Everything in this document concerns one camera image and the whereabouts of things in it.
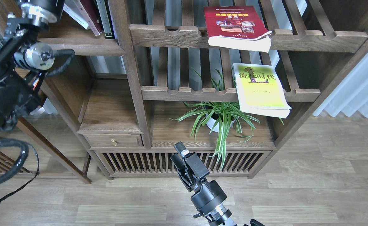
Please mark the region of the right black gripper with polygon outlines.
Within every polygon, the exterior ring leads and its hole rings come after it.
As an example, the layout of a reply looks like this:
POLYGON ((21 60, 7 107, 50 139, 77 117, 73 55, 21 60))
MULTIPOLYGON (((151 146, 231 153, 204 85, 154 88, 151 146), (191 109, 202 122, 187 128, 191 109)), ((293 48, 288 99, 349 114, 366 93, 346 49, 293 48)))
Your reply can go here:
POLYGON ((178 177, 188 192, 194 191, 191 201, 198 213, 193 218, 225 218, 226 209, 223 202, 227 195, 215 180, 208 182, 208 168, 199 156, 190 153, 182 142, 176 143, 174 148, 182 157, 177 153, 170 157, 178 171, 178 177))

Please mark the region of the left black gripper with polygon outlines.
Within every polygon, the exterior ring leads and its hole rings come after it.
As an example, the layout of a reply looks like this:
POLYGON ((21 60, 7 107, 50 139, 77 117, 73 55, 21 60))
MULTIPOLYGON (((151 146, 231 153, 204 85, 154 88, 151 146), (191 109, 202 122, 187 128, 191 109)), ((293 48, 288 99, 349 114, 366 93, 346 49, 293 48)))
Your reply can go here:
POLYGON ((45 23, 56 23, 61 19, 64 0, 18 0, 24 18, 45 19, 45 23))

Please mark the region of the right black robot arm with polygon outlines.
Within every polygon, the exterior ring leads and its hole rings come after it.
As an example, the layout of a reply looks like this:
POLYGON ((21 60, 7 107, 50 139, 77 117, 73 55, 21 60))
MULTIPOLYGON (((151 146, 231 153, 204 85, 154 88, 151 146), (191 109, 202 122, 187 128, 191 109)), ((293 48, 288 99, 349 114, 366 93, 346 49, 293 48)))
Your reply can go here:
POLYGON ((176 154, 171 156, 178 177, 188 192, 194 191, 191 201, 198 210, 193 218, 205 217, 210 226, 235 226, 232 213, 223 205, 227 195, 219 184, 208 182, 209 170, 196 153, 191 153, 182 142, 175 144, 176 154))

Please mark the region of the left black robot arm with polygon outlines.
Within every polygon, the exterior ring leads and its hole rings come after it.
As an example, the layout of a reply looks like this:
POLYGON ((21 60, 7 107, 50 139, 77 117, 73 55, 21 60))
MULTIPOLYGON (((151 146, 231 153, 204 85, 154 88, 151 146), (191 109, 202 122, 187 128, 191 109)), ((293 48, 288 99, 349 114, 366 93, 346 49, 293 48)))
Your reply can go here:
MULTIPOLYGON (((20 116, 40 104, 39 89, 46 77, 63 73, 75 57, 72 49, 52 50, 37 40, 41 30, 61 19, 63 0, 18 0, 22 17, 8 14, 7 27, 0 39, 0 130, 12 130, 20 116)), ((22 169, 29 155, 29 143, 0 139, 0 147, 17 147, 19 157, 0 176, 0 184, 22 169)))

